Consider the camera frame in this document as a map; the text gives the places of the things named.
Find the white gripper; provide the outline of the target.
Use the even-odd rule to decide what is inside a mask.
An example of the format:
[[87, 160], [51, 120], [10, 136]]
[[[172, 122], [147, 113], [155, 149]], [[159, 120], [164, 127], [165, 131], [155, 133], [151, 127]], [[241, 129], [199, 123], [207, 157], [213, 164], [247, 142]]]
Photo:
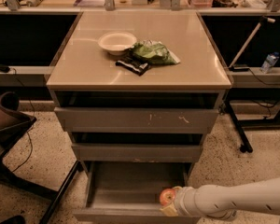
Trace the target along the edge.
[[161, 211], [168, 217], [202, 217], [203, 212], [196, 204], [196, 191], [193, 187], [173, 187], [175, 190], [174, 204], [170, 203], [161, 208]]

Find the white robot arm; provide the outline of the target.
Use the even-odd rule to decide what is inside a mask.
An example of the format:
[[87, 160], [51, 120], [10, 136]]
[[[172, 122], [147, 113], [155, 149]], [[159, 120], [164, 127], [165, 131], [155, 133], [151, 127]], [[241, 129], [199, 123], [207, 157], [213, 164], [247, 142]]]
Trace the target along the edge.
[[238, 210], [280, 216], [280, 177], [232, 187], [176, 186], [161, 192], [160, 204], [168, 217], [233, 221]]

